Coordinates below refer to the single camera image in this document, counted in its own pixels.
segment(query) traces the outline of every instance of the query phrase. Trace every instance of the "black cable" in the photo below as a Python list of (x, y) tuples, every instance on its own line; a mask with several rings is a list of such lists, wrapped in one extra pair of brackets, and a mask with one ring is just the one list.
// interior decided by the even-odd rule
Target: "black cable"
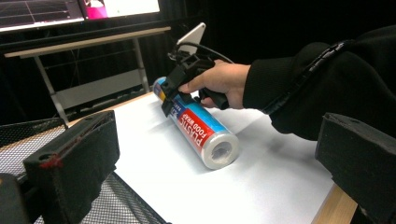
[(200, 45), (200, 44), (196, 44), (196, 43), (192, 43), (192, 42), (181, 42), (180, 44), (178, 44), (178, 45), (175, 46), (175, 49), (174, 49), (173, 52), (174, 52), (175, 54), (177, 54), (178, 49), (179, 49), (181, 46), (183, 46), (183, 45), (189, 45), (189, 46), (196, 47), (196, 48), (198, 48), (198, 49), (204, 49), (204, 50), (206, 50), (206, 51), (209, 51), (209, 52), (215, 54), (216, 56), (218, 56), (219, 58), (221, 58), (223, 61), (225, 61), (225, 62), (227, 62), (227, 63), (233, 63), (233, 61), (231, 61), (231, 60), (230, 60), (229, 58), (227, 58), (226, 56), (224, 56), (224, 55), (218, 53), (217, 51), (215, 51), (215, 50), (213, 50), (213, 49), (210, 49), (210, 48), (208, 48), (208, 47), (206, 47), (206, 46), (204, 46), (204, 45)]
[(78, 69), (79, 49), (77, 49), (77, 57), (72, 49), (70, 51), (72, 52), (74, 65), (75, 65), (75, 69), (74, 69), (72, 80), (70, 81), (70, 87), (69, 87), (69, 88), (72, 88), (75, 77), (77, 77), (78, 85), (80, 85), (81, 83), (80, 83), (80, 79), (79, 79), (79, 69)]

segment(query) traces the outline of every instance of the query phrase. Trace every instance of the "person's hand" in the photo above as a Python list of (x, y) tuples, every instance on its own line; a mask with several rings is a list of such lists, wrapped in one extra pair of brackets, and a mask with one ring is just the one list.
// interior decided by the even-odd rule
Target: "person's hand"
[[(238, 63), (226, 63), (221, 60), (215, 61), (213, 68), (207, 69), (201, 75), (179, 87), (184, 93), (192, 93), (202, 88), (225, 93), (230, 108), (242, 109), (245, 82), (250, 65)], [(205, 98), (201, 104), (206, 107), (216, 107), (212, 99)]]

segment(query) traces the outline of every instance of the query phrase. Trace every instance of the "mesh basket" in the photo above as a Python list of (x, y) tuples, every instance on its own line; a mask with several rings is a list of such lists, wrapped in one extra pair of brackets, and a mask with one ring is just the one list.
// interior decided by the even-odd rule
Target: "mesh basket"
[[(67, 129), (62, 119), (0, 126), (0, 173), (26, 177), (23, 160)], [(35, 223), (44, 223), (40, 217)], [(167, 223), (114, 172), (81, 223)]]

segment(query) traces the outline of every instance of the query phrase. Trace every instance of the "table surface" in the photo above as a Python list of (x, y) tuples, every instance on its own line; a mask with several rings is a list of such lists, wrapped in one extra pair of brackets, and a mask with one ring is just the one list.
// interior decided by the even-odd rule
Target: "table surface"
[(166, 221), (350, 222), (356, 204), (315, 159), (316, 142), (278, 133), (257, 110), (208, 109), (240, 142), (235, 162), (211, 171), (161, 104), (149, 93), (109, 109), (120, 144), (116, 173)]

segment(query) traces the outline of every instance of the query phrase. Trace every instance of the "black jacket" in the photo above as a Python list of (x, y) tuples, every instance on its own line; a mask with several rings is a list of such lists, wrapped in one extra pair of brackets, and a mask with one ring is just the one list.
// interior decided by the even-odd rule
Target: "black jacket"
[(296, 85), (306, 67), (329, 46), (312, 43), (294, 57), (253, 62), (244, 107), (266, 112), (268, 105), (282, 101), (279, 96), (297, 86), (298, 90), (270, 113), (279, 132), (318, 140), (322, 117), (330, 112), (396, 137), (396, 26), (352, 40), (318, 66), (303, 85)]

